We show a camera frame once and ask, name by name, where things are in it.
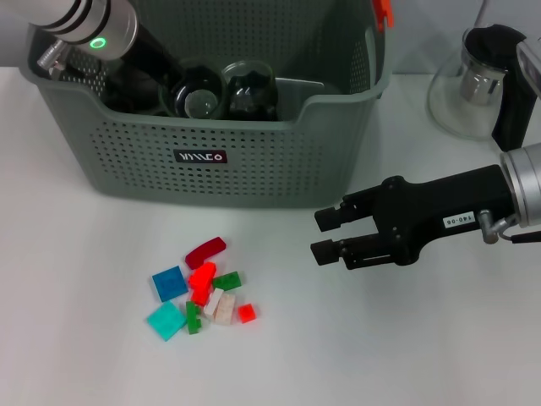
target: white table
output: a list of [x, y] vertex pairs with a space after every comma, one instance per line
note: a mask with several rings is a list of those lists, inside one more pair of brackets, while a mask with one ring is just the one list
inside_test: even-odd
[[[393, 78], [351, 191], [498, 162], [431, 123], [429, 81]], [[321, 234], [311, 210], [99, 195], [15, 69], [0, 69], [0, 124], [1, 405], [538, 404], [541, 246], [487, 246], [479, 232], [434, 242], [409, 267], [318, 267], [311, 243], [372, 222]], [[145, 323], [159, 305], [149, 278], [215, 236], [230, 244], [221, 271], [241, 272], [238, 300], [260, 318], [164, 343]]]

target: logo label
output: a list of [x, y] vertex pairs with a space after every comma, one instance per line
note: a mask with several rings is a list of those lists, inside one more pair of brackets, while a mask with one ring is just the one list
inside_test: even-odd
[[224, 150], [174, 150], [175, 159], [180, 163], [227, 163]]
[[475, 215], [473, 214], [473, 211], [457, 214], [456, 216], [446, 217], [443, 219], [443, 225], [445, 226], [445, 228], [462, 226], [471, 222], [475, 222]]

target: green lego brick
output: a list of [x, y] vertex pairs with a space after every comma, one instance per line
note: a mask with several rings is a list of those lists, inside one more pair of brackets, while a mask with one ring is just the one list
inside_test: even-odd
[[215, 277], [214, 279], [212, 279], [212, 286], [214, 288], [219, 288], [227, 291], [235, 288], [240, 288], [243, 285], [240, 282], [238, 272], [232, 272], [228, 273], [227, 275]]
[[190, 334], [197, 334], [201, 328], [201, 320], [197, 318], [200, 312], [201, 309], [194, 302], [186, 302], [186, 318], [188, 319], [188, 332]]

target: wall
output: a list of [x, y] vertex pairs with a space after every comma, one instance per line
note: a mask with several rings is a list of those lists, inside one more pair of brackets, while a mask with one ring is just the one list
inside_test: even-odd
[[[437, 70], [460, 44], [462, 32], [473, 25], [481, 3], [481, 0], [391, 1], [396, 23], [395, 71], [414, 74]], [[540, 15], [539, 0], [491, 0], [487, 19], [541, 37]], [[17, 64], [25, 32], [25, 24], [0, 7], [0, 66]]]
[[25, 46], [26, 26], [21, 19], [0, 7], [0, 66], [19, 63]]

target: black kettle handle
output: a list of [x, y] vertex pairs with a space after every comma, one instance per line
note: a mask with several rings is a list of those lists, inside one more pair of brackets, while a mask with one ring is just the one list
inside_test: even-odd
[[518, 60], [514, 61], [503, 79], [500, 115], [492, 132], [503, 152], [522, 147], [536, 101], [537, 95], [522, 75]]

